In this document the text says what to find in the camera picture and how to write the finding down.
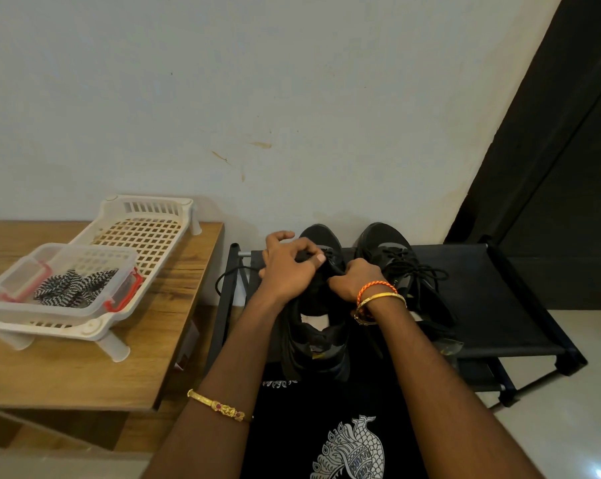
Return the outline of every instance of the forearm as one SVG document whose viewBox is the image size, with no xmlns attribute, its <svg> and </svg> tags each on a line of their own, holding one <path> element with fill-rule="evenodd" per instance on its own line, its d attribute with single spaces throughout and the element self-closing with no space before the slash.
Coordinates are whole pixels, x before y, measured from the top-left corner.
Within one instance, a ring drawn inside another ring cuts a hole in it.
<svg viewBox="0 0 601 479">
<path fill-rule="evenodd" d="M 282 305 L 257 292 L 198 388 L 198 393 L 251 417 L 271 330 Z M 249 426 L 191 400 L 145 471 L 145 479 L 236 478 Z"/>
<path fill-rule="evenodd" d="M 369 309 L 389 347 L 432 479 L 542 477 L 398 299 L 377 299 Z"/>
</svg>

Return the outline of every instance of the orange braided bracelet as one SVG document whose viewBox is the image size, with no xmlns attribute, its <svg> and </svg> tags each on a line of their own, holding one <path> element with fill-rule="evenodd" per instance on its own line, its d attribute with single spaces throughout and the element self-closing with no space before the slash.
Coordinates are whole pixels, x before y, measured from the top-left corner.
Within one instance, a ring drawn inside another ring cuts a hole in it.
<svg viewBox="0 0 601 479">
<path fill-rule="evenodd" d="M 371 287 L 372 285 L 376 285 L 376 284 L 383 284 L 388 286 L 391 290 L 393 290 L 396 294 L 398 294 L 398 291 L 396 290 L 396 288 L 394 286 L 392 286 L 389 282 L 386 282 L 384 280 L 373 280 L 367 284 L 365 284 L 364 286 L 362 286 L 362 289 L 360 290 L 360 292 L 358 293 L 358 297 L 356 297 L 356 306 L 360 306 L 360 297 L 362 296 L 362 293 L 365 292 L 369 287 Z"/>
</svg>

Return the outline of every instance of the black shoe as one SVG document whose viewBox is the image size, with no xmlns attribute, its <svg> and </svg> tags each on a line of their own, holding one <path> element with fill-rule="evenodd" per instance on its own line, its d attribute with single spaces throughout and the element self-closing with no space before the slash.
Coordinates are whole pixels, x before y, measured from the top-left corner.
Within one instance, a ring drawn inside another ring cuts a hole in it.
<svg viewBox="0 0 601 479">
<path fill-rule="evenodd" d="M 325 225 L 312 225 L 300 236 L 318 245 L 327 260 L 316 271 L 309 287 L 281 312 L 283 373 L 288 380 L 346 381 L 350 371 L 349 316 L 353 307 L 332 292 L 327 284 L 331 276 L 344 274 L 341 245 Z M 307 257 L 299 254 L 297 260 L 303 261 Z"/>
<path fill-rule="evenodd" d="M 432 321 L 421 325 L 428 327 L 430 339 L 453 336 L 435 325 L 451 327 L 457 321 L 438 292 L 438 281 L 449 278 L 449 274 L 421 264 L 409 242 L 394 227 L 378 222 L 369 225 L 358 239 L 356 257 L 380 267 L 385 279 L 405 298 L 409 310 Z"/>
</svg>

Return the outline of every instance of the wooden table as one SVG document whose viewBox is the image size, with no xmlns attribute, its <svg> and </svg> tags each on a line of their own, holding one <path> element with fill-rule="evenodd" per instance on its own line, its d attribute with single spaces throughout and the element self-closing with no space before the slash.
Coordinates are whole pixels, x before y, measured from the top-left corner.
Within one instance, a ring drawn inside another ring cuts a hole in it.
<svg viewBox="0 0 601 479">
<path fill-rule="evenodd" d="M 86 222 L 0 222 L 0 274 L 46 242 L 67 242 Z M 0 341 L 0 416 L 113 448 L 112 428 L 155 410 L 223 224 L 186 233 L 134 314 L 113 331 L 130 348 L 114 363 L 94 343 L 37 337 L 15 351 Z M 91 410 L 93 413 L 78 412 Z"/>
</svg>

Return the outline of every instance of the floor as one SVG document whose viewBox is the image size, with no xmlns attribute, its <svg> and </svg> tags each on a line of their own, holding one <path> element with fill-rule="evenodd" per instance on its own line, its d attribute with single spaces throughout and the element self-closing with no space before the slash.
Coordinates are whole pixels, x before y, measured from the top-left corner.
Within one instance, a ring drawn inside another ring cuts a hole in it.
<svg viewBox="0 0 601 479">
<path fill-rule="evenodd" d="M 553 311 L 589 366 L 525 397 L 498 419 L 547 478 L 601 479 L 601 311 Z M 523 386 L 553 368 L 551 358 L 503 360 L 515 385 Z M 485 403 L 493 394 L 481 394 Z M 142 459 L 66 459 L 0 453 L 0 479 L 133 479 Z"/>
</svg>

